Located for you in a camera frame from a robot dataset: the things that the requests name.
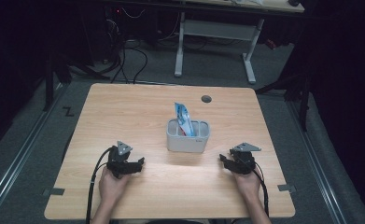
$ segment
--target gray carpet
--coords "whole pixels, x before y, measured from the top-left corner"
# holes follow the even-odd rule
[[[247,84],[245,68],[240,58],[240,53],[244,51],[242,47],[244,44],[246,43],[240,42],[226,47],[219,44],[207,44],[201,50],[186,50],[184,74],[180,78],[174,77],[175,46],[151,47],[141,44],[137,49],[147,54],[148,62],[137,80],[258,89],[278,78],[286,58],[293,49],[293,46],[287,46],[270,50],[266,46],[258,45],[252,59],[257,84],[252,86]],[[129,45],[134,46],[137,43],[132,42]],[[189,47],[198,48],[200,44],[190,44]],[[126,50],[124,71],[127,78],[133,79],[134,74],[139,71],[144,62],[145,57],[139,52]],[[123,75],[119,75],[117,80],[124,82]],[[44,189],[52,188],[55,182],[62,164],[64,148],[75,129],[90,85],[95,82],[103,81],[74,76],[72,83],[67,86],[65,93],[61,95],[59,102],[49,114],[44,129],[35,141],[32,153],[0,206],[0,223],[83,223],[82,220],[46,220],[43,214],[49,197],[43,196],[42,193]],[[289,112],[288,105],[279,91],[260,95],[259,100],[287,183],[296,188],[296,192],[291,193],[296,215],[291,218],[275,218],[272,222],[333,223],[310,166],[299,128],[294,123],[295,118]],[[340,205],[345,211],[346,222],[365,223],[365,207],[334,153],[316,112],[313,99],[310,104],[311,109],[307,117],[308,134],[321,164],[327,170]],[[0,143],[0,180],[36,120],[43,113],[43,106],[44,86],[42,85],[31,102],[14,119],[12,127]],[[70,114],[74,116],[67,117],[64,107],[70,107]],[[241,219],[238,223],[249,222],[249,219]]]

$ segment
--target desk leg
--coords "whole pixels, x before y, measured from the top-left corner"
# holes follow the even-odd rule
[[[259,38],[261,27],[263,26],[263,23],[264,23],[264,19],[260,19],[258,22],[258,25],[254,31],[253,38],[251,40],[251,44],[248,48],[248,53],[243,54],[244,65],[246,66],[246,75],[248,76],[248,82],[250,84],[256,83],[255,74],[254,74],[254,71],[252,70],[251,57],[254,52],[255,46],[258,42],[258,38]]]
[[[178,45],[178,52],[176,53],[176,62],[175,62],[176,77],[182,76],[184,32],[185,32],[185,12],[181,12],[181,22],[179,25],[179,45]]]

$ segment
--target light wood surface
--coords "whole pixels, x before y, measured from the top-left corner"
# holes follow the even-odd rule
[[[232,1],[225,1],[225,0],[186,0],[186,2],[193,2],[193,3],[203,3],[203,4],[210,4],[210,5],[223,5],[228,7],[251,7],[263,10],[274,10],[274,11],[283,11],[283,12],[304,12],[304,7],[302,4],[299,4],[297,7],[293,7],[288,3],[288,0],[262,0],[263,4],[260,5],[256,2],[251,1],[242,1],[238,3],[237,6],[232,4]]]
[[[202,102],[203,95],[211,96],[212,102]],[[192,119],[210,124],[203,153],[167,149],[166,125],[175,118],[174,102],[185,104]],[[230,158],[229,149],[243,142],[262,149],[253,156],[264,173],[270,216],[295,213],[289,193],[278,190],[286,182],[253,90],[94,84],[54,185],[65,192],[50,196],[46,218],[85,218],[95,163],[118,140],[133,147],[129,161],[146,159],[142,173],[131,178],[113,218],[248,217],[231,172],[218,158],[219,154]],[[92,216],[100,202],[100,178],[98,172]]]

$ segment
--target cable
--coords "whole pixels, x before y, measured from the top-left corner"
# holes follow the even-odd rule
[[[269,216],[269,194],[267,193],[267,187],[264,184],[264,175],[260,168],[260,166],[255,162],[255,164],[259,167],[261,176],[255,171],[252,172],[258,177],[260,180],[261,187],[263,188],[263,203],[264,203],[264,212],[266,213],[267,217]]]
[[[107,21],[110,21],[112,24],[113,24],[113,27],[112,27],[112,30],[111,30],[111,32],[113,32],[113,29],[115,29],[115,27],[116,27],[116,32],[118,33],[119,32],[119,27],[118,27],[118,25],[114,22],[114,21],[112,21],[112,20],[110,20],[110,19],[106,19]]]
[[[131,15],[130,15],[127,11],[126,11],[126,9],[124,9],[124,7],[123,7],[122,9],[123,9],[124,13],[126,13],[126,15],[127,15],[128,17],[132,18],[132,19],[138,19],[138,18],[140,18],[140,17],[142,16],[142,13],[144,13],[144,12],[145,12],[145,9],[144,9],[144,10],[142,10],[142,11],[141,11],[141,13],[139,13],[139,15],[138,15],[138,16],[131,16]]]
[[[219,41],[220,39],[222,39],[222,38],[209,38],[208,42],[211,44],[223,45],[223,46],[236,45],[236,44],[243,42],[242,40],[232,39],[232,40],[229,40],[230,42],[222,43]]]
[[[170,38],[168,38],[168,39],[164,39],[164,40],[162,40],[162,41],[166,41],[166,40],[171,40],[172,38],[176,38],[177,37],[177,35],[176,36],[172,36],[172,37],[170,37]],[[176,41],[174,44],[164,44],[164,43],[162,43],[161,41],[158,41],[157,42],[158,44],[160,44],[160,45],[162,45],[162,46],[165,46],[165,47],[174,47],[174,46],[176,46],[176,45],[178,45],[179,44],[179,42],[178,41]]]
[[[86,224],[90,224],[90,219],[91,219],[91,203],[92,203],[92,194],[94,192],[94,183],[95,183],[95,177],[96,177],[96,174],[97,174],[97,171],[98,169],[103,166],[104,164],[102,164],[100,166],[100,162],[101,160],[103,159],[104,155],[106,153],[108,153],[109,151],[111,150],[111,147],[109,149],[107,149],[103,155],[101,155],[100,159],[98,160],[97,164],[95,165],[95,169],[94,169],[94,172],[92,173],[92,176],[91,176],[91,182],[90,182],[90,189],[89,189],[89,198],[88,198],[88,201],[87,201],[87,213],[86,213]]]
[[[100,75],[103,75],[105,73],[108,73],[112,70],[114,70],[115,68],[117,68],[118,66],[120,65],[120,57],[119,55],[117,56],[117,58],[115,59],[115,61],[109,66],[107,67],[106,69],[104,70],[101,70],[101,71],[98,71],[96,72],[97,74],[100,74]],[[86,76],[87,73],[82,73],[76,69],[74,69],[73,67],[69,67],[69,71],[75,75],[78,75],[78,76]]]
[[[196,48],[196,49],[194,49],[194,48],[189,48],[189,47],[187,47],[185,44],[184,44],[184,48],[185,49],[191,49],[191,50],[199,50],[199,49],[202,49],[202,48],[204,48],[206,45],[207,45],[207,43],[208,43],[208,38],[204,38],[204,43],[199,47],[199,48]]]
[[[175,26],[174,26],[173,31],[168,36],[166,36],[165,38],[159,39],[159,41],[166,40],[166,39],[173,38],[173,37],[177,36],[177,35],[174,35],[174,36],[172,36],[172,35],[175,33],[176,27],[178,26],[179,17],[180,17],[180,13],[178,13],[178,16],[176,17],[176,22],[175,22]]]
[[[127,45],[127,43],[133,43],[133,42],[138,42],[138,44],[136,44],[133,47],[128,47],[128,49],[137,49],[137,48],[141,47],[141,40],[139,40],[139,39],[129,39],[126,41],[126,45]]]
[[[135,84],[136,78],[138,77],[138,75],[142,72],[142,70],[144,70],[144,68],[147,66],[147,55],[146,53],[144,53],[143,51],[139,50],[139,49],[130,49],[130,50],[135,50],[138,51],[140,53],[142,53],[145,56],[145,64],[144,66],[142,66],[142,68],[135,74],[135,76],[133,77],[133,84]]]
[[[126,84],[128,84],[129,83],[129,79],[126,77],[126,75],[124,74],[124,70],[123,70],[123,67],[124,67],[124,63],[125,63],[125,61],[126,61],[126,51],[125,51],[125,48],[124,48],[124,46],[125,46],[125,43],[124,43],[124,45],[123,45],[123,62],[121,63],[121,66],[120,66],[120,69],[118,70],[118,72],[113,76],[113,78],[112,78],[112,80],[110,81],[110,83],[113,83],[114,81],[115,81],[115,79],[116,79],[116,77],[118,76],[118,74],[119,74],[119,72],[121,71],[122,72],[122,74],[124,75],[124,78],[125,78],[125,80],[126,80]]]

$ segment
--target dark background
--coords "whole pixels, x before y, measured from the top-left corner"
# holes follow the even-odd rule
[[[365,203],[365,1],[303,3],[306,14],[331,16],[337,18],[336,22],[311,24],[303,32],[299,22],[292,26],[286,21],[265,22],[260,41],[296,43],[280,78],[310,67],[310,90],[321,118]],[[103,10],[98,6],[93,9],[88,14],[86,7],[0,1],[0,139],[46,74],[49,48],[64,50],[85,64],[107,58],[109,42],[99,32],[105,29]],[[155,43],[161,37],[157,29],[168,34],[174,25],[161,23],[167,20],[159,17],[172,17],[170,21],[174,21],[175,13],[150,10],[147,18],[134,23],[124,17],[125,26],[120,29],[124,28],[126,35]],[[320,57],[313,58],[316,49],[322,51]]]

